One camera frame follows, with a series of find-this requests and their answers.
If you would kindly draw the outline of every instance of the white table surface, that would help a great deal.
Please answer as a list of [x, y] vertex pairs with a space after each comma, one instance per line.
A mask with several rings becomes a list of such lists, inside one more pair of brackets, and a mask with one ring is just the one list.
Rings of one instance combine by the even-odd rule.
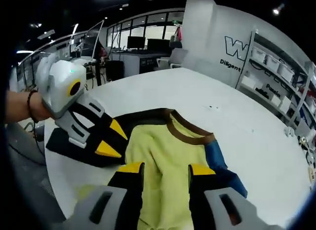
[[[288, 224], [309, 194], [308, 166], [296, 137], [286, 137], [285, 125], [271, 112], [217, 80], [178, 68], [127, 77], [89, 94], [112, 117], [171, 108], [214, 132], [229, 169], [239, 175], [248, 190], [247, 199], [269, 224]], [[52, 120], [46, 121], [45, 144], [54, 127]], [[49, 179], [66, 218], [73, 213], [76, 190], [104, 185], [116, 170], [93, 167], [48, 149], [45, 155]]]

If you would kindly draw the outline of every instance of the computer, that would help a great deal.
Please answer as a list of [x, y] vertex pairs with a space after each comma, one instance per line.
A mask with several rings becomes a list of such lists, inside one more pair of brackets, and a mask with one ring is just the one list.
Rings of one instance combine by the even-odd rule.
[[165, 39], [148, 39], [148, 51], [171, 52], [170, 40]]
[[127, 40], [127, 48], [136, 48], [142, 49], [145, 47], [145, 39], [144, 37], [132, 37], [129, 36]]

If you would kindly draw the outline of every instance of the shelf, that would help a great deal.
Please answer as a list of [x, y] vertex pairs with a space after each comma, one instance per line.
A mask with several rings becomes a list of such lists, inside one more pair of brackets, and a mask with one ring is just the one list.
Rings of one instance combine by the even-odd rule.
[[264, 46], [265, 48], [269, 49], [276, 55], [278, 55], [280, 58], [282, 58], [286, 63], [288, 63], [296, 72], [300, 72], [302, 74], [308, 75], [307, 71], [303, 66], [298, 63], [297, 60], [290, 57], [285, 51], [283, 51], [281, 48], [279, 48], [277, 45], [275, 45], [270, 40], [266, 39], [265, 37], [261, 36], [260, 34], [256, 33], [254, 41], [259, 43], [260, 45]]
[[285, 80], [285, 78], [283, 78], [280, 74], [278, 74], [277, 72], [272, 71], [269, 67], [267, 67], [267, 65], [257, 61], [254, 58], [249, 58], [249, 60], [253, 61], [254, 63], [256, 63], [256, 65], [260, 66], [264, 70], [272, 73], [273, 75], [275, 75], [275, 77], [278, 77], [284, 84], [286, 84], [286, 86], [288, 86], [295, 93], [296, 96], [301, 98], [301, 94], [298, 91], [296, 91], [296, 89], [287, 80]]
[[314, 123], [316, 123], [316, 118], [315, 118], [314, 114], [312, 113], [310, 107], [307, 105], [307, 103], [305, 101], [303, 102], [303, 105], [306, 107], [306, 110], [310, 113], [310, 117], [312, 118]]
[[288, 121], [291, 120], [291, 118], [285, 114], [284, 112], [282, 112], [274, 103], [272, 103], [269, 99], [267, 99], [265, 96], [263, 96], [262, 94], [260, 94], [259, 92], [257, 92], [255, 89], [252, 89], [244, 84], [240, 85], [241, 88], [246, 89], [247, 91], [255, 94], [256, 96], [258, 96], [259, 98], [261, 98], [262, 100], [264, 100], [266, 103], [268, 103], [271, 107], [273, 107], [277, 112], [281, 113], [283, 117], [285, 117], [285, 119], [287, 119]]

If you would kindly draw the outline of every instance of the ceiling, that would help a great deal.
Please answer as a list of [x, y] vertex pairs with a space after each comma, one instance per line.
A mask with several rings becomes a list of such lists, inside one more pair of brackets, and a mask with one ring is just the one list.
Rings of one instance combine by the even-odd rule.
[[[16, 50], [34, 50], [50, 41], [48, 38], [37, 39], [44, 32], [54, 30], [51, 39], [71, 34], [76, 23], [77, 32], [87, 30], [94, 24], [108, 17], [104, 26], [125, 18], [165, 8], [185, 7], [186, 0], [130, 0], [123, 10], [120, 2], [105, 5], [104, 0], [91, 3], [90, 0], [31, 0], [28, 8], [28, 20]], [[316, 62], [315, 32], [316, 8], [312, 0], [215, 0], [218, 5], [225, 5], [253, 14], [274, 25], [295, 41]], [[272, 9], [285, 4], [279, 16], [272, 14]], [[30, 23], [41, 23], [39, 28], [31, 28]]]

